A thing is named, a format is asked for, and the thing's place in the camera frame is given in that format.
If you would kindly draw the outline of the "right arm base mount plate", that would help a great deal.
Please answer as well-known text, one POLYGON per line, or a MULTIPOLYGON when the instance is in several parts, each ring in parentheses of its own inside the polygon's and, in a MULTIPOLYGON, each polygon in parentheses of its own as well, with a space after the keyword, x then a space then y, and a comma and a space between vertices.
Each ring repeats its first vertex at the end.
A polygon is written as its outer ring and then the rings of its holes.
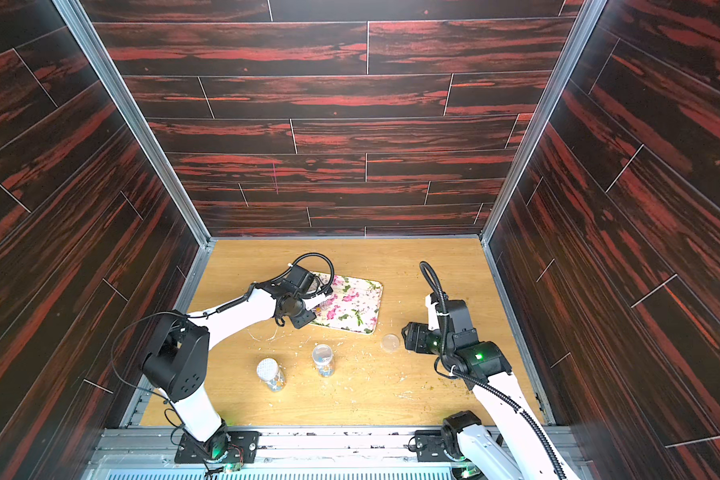
POLYGON ((441 429, 416 430, 409 440, 407 448, 416 455, 417 461, 424 462, 456 462, 446 450, 446 443, 441 429))

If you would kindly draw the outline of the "clear plastic jar lid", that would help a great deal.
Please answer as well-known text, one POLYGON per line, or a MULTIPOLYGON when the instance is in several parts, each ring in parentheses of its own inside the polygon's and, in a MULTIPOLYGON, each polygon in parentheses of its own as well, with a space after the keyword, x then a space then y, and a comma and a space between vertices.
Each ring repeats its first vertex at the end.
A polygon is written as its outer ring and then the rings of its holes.
POLYGON ((381 348, 388 353, 396 351, 400 347, 400 339, 395 334, 386 334, 381 340, 381 348))

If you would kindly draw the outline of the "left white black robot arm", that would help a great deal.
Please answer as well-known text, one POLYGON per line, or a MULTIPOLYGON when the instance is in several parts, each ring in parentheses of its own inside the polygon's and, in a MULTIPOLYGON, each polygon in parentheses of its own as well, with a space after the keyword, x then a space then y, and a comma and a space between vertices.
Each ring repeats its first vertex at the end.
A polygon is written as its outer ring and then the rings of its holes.
POLYGON ((300 255, 281 274, 249 285, 247 291, 209 310, 160 311, 142 321, 158 321, 139 355, 139 370, 173 407, 201 458, 219 462, 230 446, 227 425, 205 390, 209 352, 228 337, 271 318, 282 327, 289 319, 301 329, 316 319, 315 309, 333 290, 335 269, 317 252, 300 255))

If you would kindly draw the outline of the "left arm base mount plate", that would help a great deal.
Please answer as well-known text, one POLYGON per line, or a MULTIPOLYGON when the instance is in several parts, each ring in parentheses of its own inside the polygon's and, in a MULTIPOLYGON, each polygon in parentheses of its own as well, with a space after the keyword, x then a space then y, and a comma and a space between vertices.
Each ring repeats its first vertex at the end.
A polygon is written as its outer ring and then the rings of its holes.
POLYGON ((174 457, 176 464, 251 464, 259 446, 258 431, 227 430, 200 442, 184 433, 174 457))

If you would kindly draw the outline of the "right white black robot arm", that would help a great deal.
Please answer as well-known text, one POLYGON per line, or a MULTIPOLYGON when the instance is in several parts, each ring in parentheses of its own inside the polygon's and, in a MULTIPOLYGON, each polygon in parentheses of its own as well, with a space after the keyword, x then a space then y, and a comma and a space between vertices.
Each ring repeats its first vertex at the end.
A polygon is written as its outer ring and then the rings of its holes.
POLYGON ((404 346, 435 357, 434 371, 462 380, 492 418, 501 436, 493 438, 481 420, 465 410, 441 426, 444 453, 461 466, 455 479, 577 479, 579 475, 553 444, 522 393, 512 367, 493 342, 481 341, 466 302, 445 293, 433 267, 421 273, 432 289, 426 297, 428 322, 401 330, 404 346))

